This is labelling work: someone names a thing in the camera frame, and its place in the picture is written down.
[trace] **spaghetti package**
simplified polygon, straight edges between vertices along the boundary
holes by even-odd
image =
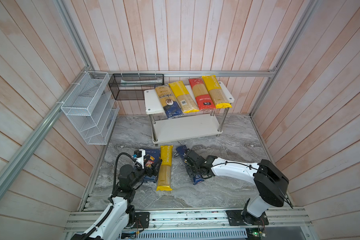
[[[178,118],[183,115],[183,112],[168,86],[157,86],[155,90],[168,119]]]
[[[193,94],[195,95],[197,105],[201,110],[215,109],[215,105],[212,102],[211,96],[208,94],[203,80],[200,78],[189,79]]]
[[[172,92],[175,95],[183,113],[194,113],[199,111],[195,101],[185,88],[183,81],[170,83],[169,87],[172,89]]]
[[[225,97],[216,76],[202,76],[202,78],[216,108],[231,108],[232,106]]]
[[[156,191],[171,191],[171,169],[172,169],[172,149],[173,145],[161,146],[161,163],[158,171],[158,183]]]

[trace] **gray marble surface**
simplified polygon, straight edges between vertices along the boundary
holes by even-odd
[[[267,159],[248,116],[228,115],[220,137],[208,136],[171,142],[173,150],[185,144],[199,155],[219,156],[239,162],[260,162]],[[109,201],[113,169],[120,152],[133,154],[139,148],[160,148],[152,143],[148,116],[118,116],[115,129],[101,165],[95,187],[87,200],[86,210],[103,210]],[[117,168],[131,164],[128,157],[119,159]],[[230,177],[212,177],[193,185],[180,157],[172,159],[172,191],[156,191],[157,184],[144,183],[133,200],[136,209],[244,207],[247,199],[257,193],[254,185]]]

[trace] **wooden wall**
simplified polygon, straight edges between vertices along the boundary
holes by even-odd
[[[94,68],[104,71],[273,69],[308,2],[65,0]],[[267,78],[220,80],[236,99],[230,112],[249,113]],[[145,114],[144,101],[119,106],[120,114]]]
[[[84,66],[53,1],[0,1],[0,171]],[[0,201],[0,239],[58,239],[98,153],[62,116]]]
[[[360,0],[321,3],[254,121],[320,238],[360,237]]]

